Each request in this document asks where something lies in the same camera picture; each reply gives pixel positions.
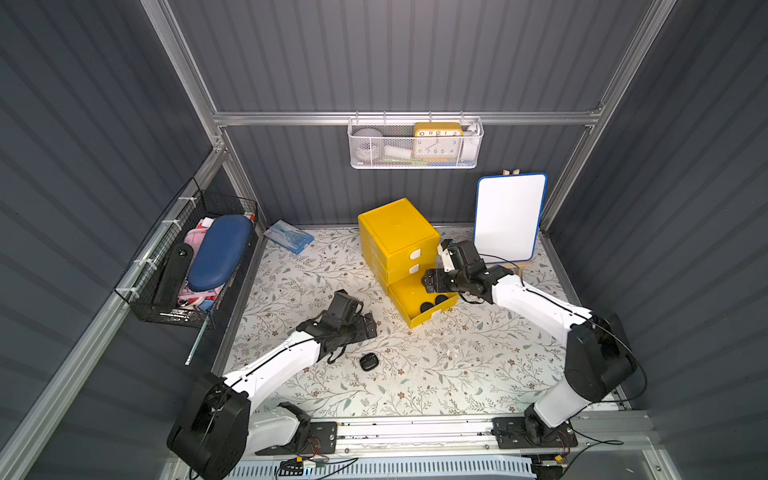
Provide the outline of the yellow drawer cabinet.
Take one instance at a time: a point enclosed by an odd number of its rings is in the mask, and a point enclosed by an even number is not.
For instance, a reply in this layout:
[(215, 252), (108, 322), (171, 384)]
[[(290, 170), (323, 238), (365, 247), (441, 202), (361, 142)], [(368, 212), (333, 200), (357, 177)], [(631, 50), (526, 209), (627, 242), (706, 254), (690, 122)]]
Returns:
[(416, 241), (440, 237), (407, 198), (360, 214), (358, 226), (364, 259), (386, 293), (389, 287), (384, 280), (387, 255)]

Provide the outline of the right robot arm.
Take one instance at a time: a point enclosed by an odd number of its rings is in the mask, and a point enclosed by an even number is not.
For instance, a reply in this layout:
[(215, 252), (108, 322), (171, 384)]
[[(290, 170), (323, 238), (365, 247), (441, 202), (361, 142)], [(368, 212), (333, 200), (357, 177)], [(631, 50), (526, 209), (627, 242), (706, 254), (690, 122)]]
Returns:
[(528, 284), (521, 271), (489, 266), (470, 241), (443, 240), (441, 266), (425, 272), (422, 285), (434, 294), (471, 295), (517, 313), (565, 347), (563, 379), (531, 404), (524, 428), (534, 442), (588, 406), (602, 402), (640, 368), (618, 317), (603, 318)]

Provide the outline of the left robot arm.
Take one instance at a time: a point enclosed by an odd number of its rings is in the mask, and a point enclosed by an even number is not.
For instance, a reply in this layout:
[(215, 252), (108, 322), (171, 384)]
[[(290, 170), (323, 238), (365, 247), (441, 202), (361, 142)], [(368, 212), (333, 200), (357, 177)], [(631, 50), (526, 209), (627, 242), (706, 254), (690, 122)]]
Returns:
[(306, 368), (333, 363), (346, 347), (377, 336), (372, 313), (345, 290), (330, 305), (301, 322), (279, 346), (250, 364), (217, 376), (199, 377), (168, 434), (166, 445), (202, 479), (222, 479), (246, 453), (320, 451), (311, 438), (311, 416), (290, 402), (257, 408)]

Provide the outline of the yellow drawer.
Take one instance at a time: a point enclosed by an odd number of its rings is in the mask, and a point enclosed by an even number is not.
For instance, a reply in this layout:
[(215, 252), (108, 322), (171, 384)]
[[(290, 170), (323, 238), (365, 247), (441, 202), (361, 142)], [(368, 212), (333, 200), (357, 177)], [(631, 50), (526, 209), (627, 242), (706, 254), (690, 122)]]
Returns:
[(434, 265), (437, 258), (439, 240), (439, 236), (431, 236), (388, 254), (386, 268), (388, 270), (410, 268), (416, 263), (421, 266)]
[(435, 266), (436, 261), (434, 259), (428, 261), (421, 259), (419, 262), (406, 259), (404, 262), (392, 263), (384, 274), (385, 284), (390, 286), (410, 277), (420, 279), (426, 270)]
[[(390, 285), (388, 294), (410, 329), (439, 317), (443, 312), (454, 307), (459, 300), (456, 293), (440, 293), (446, 295), (448, 300), (436, 305), (435, 297), (440, 294), (428, 293), (422, 285), (421, 278), (417, 279), (416, 277), (406, 278)], [(424, 302), (431, 302), (435, 307), (421, 313), (420, 305)]]

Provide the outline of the black square earphone case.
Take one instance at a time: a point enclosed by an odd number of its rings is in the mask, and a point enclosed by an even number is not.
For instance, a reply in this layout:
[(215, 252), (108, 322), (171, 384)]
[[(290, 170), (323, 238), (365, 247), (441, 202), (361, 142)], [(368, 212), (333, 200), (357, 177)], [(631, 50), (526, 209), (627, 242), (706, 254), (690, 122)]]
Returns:
[(372, 371), (373, 369), (377, 368), (379, 364), (380, 364), (379, 357), (373, 352), (364, 354), (359, 360), (360, 368), (364, 372)]

